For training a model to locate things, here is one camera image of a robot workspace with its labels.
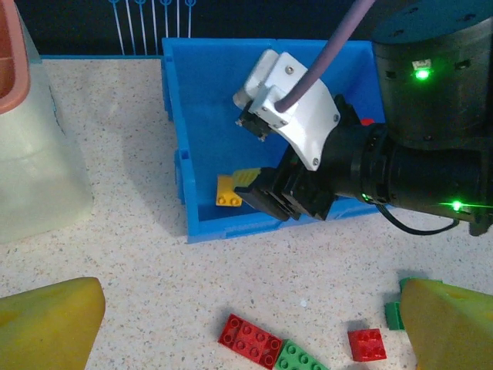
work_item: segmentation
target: yellow lego brick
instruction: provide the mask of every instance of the yellow lego brick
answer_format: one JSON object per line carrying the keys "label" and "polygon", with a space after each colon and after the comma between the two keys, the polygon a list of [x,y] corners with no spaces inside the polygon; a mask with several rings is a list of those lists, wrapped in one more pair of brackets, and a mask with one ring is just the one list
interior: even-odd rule
{"label": "yellow lego brick", "polygon": [[221,207],[240,207],[242,199],[234,192],[232,176],[219,175],[217,177],[216,205]]}
{"label": "yellow lego brick", "polygon": [[248,187],[259,176],[260,168],[248,168],[233,173],[234,187]]}
{"label": "yellow lego brick", "polygon": [[411,279],[401,317],[421,369],[493,368],[493,296]]}

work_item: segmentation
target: speckled countertop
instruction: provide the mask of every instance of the speckled countertop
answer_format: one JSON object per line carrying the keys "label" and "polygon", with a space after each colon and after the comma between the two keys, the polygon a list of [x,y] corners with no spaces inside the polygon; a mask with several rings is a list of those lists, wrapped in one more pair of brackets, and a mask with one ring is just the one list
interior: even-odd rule
{"label": "speckled countertop", "polygon": [[[176,136],[157,60],[45,61],[79,135],[96,203],[90,220],[0,245],[0,296],[96,276],[106,315],[87,369],[256,369],[220,347],[230,312],[291,338],[333,370],[413,369],[384,303],[409,275],[493,293],[491,235],[467,225],[413,237],[375,214],[236,240],[186,244]],[[395,211],[414,227],[447,221]],[[351,361],[347,329],[380,328],[388,360]]]}

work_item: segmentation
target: blue tray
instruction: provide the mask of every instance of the blue tray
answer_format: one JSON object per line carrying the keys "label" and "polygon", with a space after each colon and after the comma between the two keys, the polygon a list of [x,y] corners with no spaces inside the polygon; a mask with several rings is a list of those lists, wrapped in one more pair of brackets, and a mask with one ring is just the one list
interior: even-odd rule
{"label": "blue tray", "polygon": [[[276,167],[286,141],[269,135],[261,143],[235,124],[240,110],[233,94],[265,49],[289,52],[310,66],[325,41],[274,39],[163,39],[163,96],[175,123],[179,198],[186,205],[188,242],[211,241],[316,222],[285,223],[243,204],[217,207],[217,175],[251,167]],[[332,94],[343,93],[361,118],[384,121],[371,43],[349,41],[322,80]],[[328,220],[376,212],[357,200],[337,200]]]}

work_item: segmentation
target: translucent plastic container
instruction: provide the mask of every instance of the translucent plastic container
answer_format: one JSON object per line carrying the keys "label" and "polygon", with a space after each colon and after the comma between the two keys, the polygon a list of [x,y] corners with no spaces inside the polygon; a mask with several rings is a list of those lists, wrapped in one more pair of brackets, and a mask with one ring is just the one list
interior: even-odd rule
{"label": "translucent plastic container", "polygon": [[86,219],[92,205],[36,47],[14,2],[0,0],[0,243]]}

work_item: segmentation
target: purple cable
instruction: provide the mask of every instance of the purple cable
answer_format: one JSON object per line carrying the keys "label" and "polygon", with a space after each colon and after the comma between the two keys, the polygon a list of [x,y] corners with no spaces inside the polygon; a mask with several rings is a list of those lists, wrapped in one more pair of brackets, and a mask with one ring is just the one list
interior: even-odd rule
{"label": "purple cable", "polygon": [[356,0],[354,2],[314,64],[301,77],[300,81],[298,81],[291,91],[274,104],[277,112],[286,112],[324,74],[374,3],[375,0]]}

